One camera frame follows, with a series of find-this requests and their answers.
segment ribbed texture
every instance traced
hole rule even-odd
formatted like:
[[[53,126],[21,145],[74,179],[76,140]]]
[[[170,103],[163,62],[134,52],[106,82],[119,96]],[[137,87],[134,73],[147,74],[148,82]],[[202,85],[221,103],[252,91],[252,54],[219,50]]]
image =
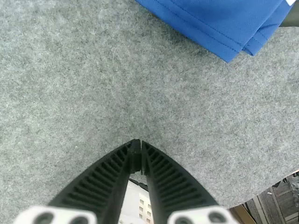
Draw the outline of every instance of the ribbed texture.
[[[166,212],[206,203],[206,199],[158,150],[146,146],[154,184]]]
[[[62,206],[89,210],[100,215],[107,205],[127,155],[128,149],[123,147],[94,167],[62,199]]]

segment blue fabric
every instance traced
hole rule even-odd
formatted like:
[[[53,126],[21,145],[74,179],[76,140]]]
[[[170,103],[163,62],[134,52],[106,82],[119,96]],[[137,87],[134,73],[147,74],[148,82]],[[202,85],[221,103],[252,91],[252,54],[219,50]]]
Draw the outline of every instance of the blue fabric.
[[[285,0],[137,1],[226,62],[255,55],[291,9]]]

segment fabric seam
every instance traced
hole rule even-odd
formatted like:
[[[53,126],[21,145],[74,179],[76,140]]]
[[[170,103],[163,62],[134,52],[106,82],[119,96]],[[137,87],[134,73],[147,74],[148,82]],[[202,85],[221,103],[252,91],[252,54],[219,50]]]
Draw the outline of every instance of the fabric seam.
[[[231,38],[231,37],[229,37],[229,36],[226,36],[226,35],[225,35],[225,34],[223,34],[222,32],[220,32],[220,31],[216,30],[215,28],[213,28],[213,27],[211,27],[210,25],[206,24],[205,22],[203,22],[203,21],[202,21],[202,20],[200,20],[199,18],[195,17],[194,15],[192,15],[191,13],[189,13],[187,10],[185,10],[185,9],[184,9],[184,8],[182,8],[181,6],[177,5],[177,4],[176,4],[175,2],[173,2],[172,0],[169,0],[169,1],[171,1],[171,2],[172,2],[174,5],[176,5],[177,7],[179,7],[180,9],[182,9],[183,11],[185,11],[186,13],[188,13],[188,14],[189,14],[190,16],[192,16],[193,18],[197,19],[198,21],[200,21],[200,22],[204,23],[204,24],[205,24],[206,26],[208,26],[209,28],[211,28],[211,29],[213,29],[214,31],[218,32],[219,34],[221,34],[221,35],[225,36],[226,38],[228,38],[228,39],[232,40],[233,42],[235,42],[235,43],[239,44],[241,47],[243,47],[243,46],[244,46],[243,44],[241,44],[241,43],[237,42],[236,40],[232,39],[232,38]]]
[[[198,27],[196,27],[196,26],[194,26],[194,25],[192,25],[192,24],[190,24],[188,21],[186,21],[186,20],[184,20],[183,18],[181,18],[179,15],[177,15],[175,12],[173,12],[173,11],[171,11],[167,6],[165,6],[165,5],[163,5],[161,2],[159,2],[158,0],[154,0],[155,2],[157,2],[158,4],[160,4],[161,6],[163,6],[164,8],[166,8],[168,11],[170,11],[172,14],[174,14],[176,17],[178,17],[180,20],[183,20],[184,22],[186,22],[187,24],[189,24],[190,26],[192,26],[192,27],[194,27],[195,29],[197,29],[197,30],[199,30],[200,32],[202,32],[202,33],[204,33],[205,35],[207,35],[207,36],[209,36],[210,38],[212,38],[213,40],[215,40],[215,41],[217,41],[218,43],[220,43],[220,44],[222,44],[223,46],[225,46],[225,47],[227,47],[227,48],[229,48],[229,49],[231,49],[231,50],[233,50],[234,52],[236,52],[236,53],[239,53],[237,50],[235,50],[235,49],[233,49],[232,47],[230,47],[230,46],[227,46],[226,44],[224,44],[224,43],[221,43],[220,41],[218,41],[217,39],[215,39],[215,38],[213,38],[212,36],[210,36],[209,34],[207,34],[207,33],[205,33],[204,31],[202,31],[201,29],[199,29]]]

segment gray felt surface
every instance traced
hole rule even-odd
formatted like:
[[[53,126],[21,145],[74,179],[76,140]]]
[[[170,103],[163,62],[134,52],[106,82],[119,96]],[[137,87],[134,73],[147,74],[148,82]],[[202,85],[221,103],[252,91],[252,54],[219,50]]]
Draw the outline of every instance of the gray felt surface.
[[[132,138],[227,207],[299,168],[299,28],[227,64],[134,0],[0,0],[0,26],[1,223]]]

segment screw hole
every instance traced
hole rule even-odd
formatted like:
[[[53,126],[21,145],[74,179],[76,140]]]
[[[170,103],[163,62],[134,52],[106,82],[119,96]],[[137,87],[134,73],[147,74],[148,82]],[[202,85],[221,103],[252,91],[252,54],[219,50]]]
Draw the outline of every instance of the screw hole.
[[[87,220],[87,218],[80,216],[80,217],[74,218],[70,224],[88,224],[88,220]]]
[[[39,215],[35,220],[34,224],[50,224],[53,219],[53,214],[50,212],[45,212]]]
[[[179,217],[176,220],[175,224],[193,224],[193,222],[186,217]]]
[[[210,213],[209,219],[212,223],[225,223],[226,222],[225,217],[218,212]]]

